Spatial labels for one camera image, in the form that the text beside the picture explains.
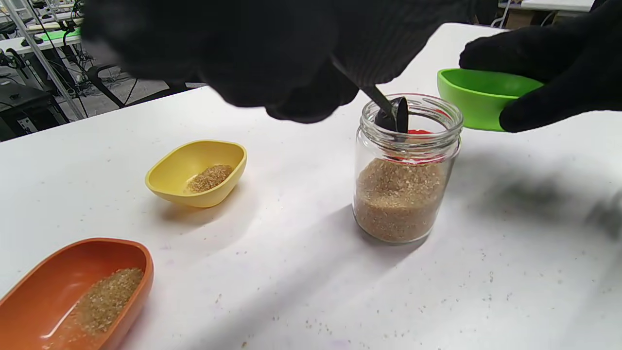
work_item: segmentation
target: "yellow bowl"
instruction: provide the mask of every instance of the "yellow bowl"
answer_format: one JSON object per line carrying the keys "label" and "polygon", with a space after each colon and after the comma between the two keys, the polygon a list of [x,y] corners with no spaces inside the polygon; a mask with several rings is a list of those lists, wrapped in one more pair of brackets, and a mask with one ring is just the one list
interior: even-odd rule
{"label": "yellow bowl", "polygon": [[[188,193],[189,180],[214,165],[229,165],[233,172],[218,186]],[[246,149],[240,144],[202,140],[187,143],[162,158],[145,177],[145,184],[158,197],[190,207],[217,206],[233,190],[246,167]]]}

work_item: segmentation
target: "jar rim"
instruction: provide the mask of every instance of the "jar rim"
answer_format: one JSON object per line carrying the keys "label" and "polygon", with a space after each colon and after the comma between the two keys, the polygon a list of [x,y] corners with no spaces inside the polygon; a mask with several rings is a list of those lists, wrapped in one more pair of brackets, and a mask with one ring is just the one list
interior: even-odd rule
{"label": "jar rim", "polygon": [[368,117],[371,114],[371,109],[378,107],[378,105],[374,101],[370,101],[363,107],[361,124],[364,124],[364,126],[367,128],[374,128],[376,131],[381,132],[386,136],[400,136],[401,138],[407,138],[409,140],[434,140],[436,138],[446,138],[448,135],[459,134],[462,130],[462,124],[464,119],[462,112],[454,104],[445,101],[442,98],[432,95],[426,95],[423,93],[392,93],[386,95],[386,97],[389,100],[396,97],[406,97],[406,100],[408,102],[413,102],[418,99],[424,100],[427,103],[435,105],[438,108],[437,110],[439,112],[443,113],[445,116],[448,117],[449,120],[451,120],[451,123],[449,125],[445,125],[444,123],[442,123],[445,127],[445,130],[443,131],[435,133],[430,132],[426,134],[405,134],[398,131],[387,130],[373,123],[373,120]]}

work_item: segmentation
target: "black spoon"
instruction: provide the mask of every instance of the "black spoon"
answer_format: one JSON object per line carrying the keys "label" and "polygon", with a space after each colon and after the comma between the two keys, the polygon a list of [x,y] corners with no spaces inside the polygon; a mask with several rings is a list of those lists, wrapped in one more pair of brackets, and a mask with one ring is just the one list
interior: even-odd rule
{"label": "black spoon", "polygon": [[381,128],[396,131],[398,133],[408,133],[408,101],[405,97],[397,97],[389,102],[375,85],[370,87],[361,87],[350,77],[350,74],[339,63],[336,57],[332,57],[333,65],[343,75],[348,77],[365,95],[367,95],[375,104],[380,107],[374,124]]}

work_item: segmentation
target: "glass jar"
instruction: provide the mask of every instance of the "glass jar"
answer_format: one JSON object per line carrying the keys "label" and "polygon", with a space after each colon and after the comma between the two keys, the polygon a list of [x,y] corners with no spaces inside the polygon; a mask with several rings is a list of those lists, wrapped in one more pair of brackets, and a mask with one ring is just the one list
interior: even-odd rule
{"label": "glass jar", "polygon": [[445,187],[460,150],[462,113],[440,98],[406,97],[409,133],[374,124],[378,106],[363,108],[356,132],[354,215],[371,236],[392,244],[426,237],[436,220]]}

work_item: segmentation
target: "spoon handle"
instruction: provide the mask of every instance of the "spoon handle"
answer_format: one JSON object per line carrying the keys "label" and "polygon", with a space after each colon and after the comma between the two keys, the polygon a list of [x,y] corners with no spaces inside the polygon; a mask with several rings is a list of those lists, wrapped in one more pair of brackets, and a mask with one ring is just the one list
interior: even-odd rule
{"label": "spoon handle", "polygon": [[346,71],[346,69],[339,63],[339,60],[335,56],[330,57],[333,61],[333,65],[337,68],[343,75],[345,75],[350,81],[352,81],[358,88],[361,90],[367,97],[369,97],[375,104],[380,107],[380,109],[385,112],[387,115],[393,117],[394,120],[397,120],[395,113],[393,111],[393,107],[391,106],[391,102],[387,100],[387,98],[383,95],[380,90],[375,85],[370,87],[360,87],[356,84],[356,82],[350,77],[350,74]]}

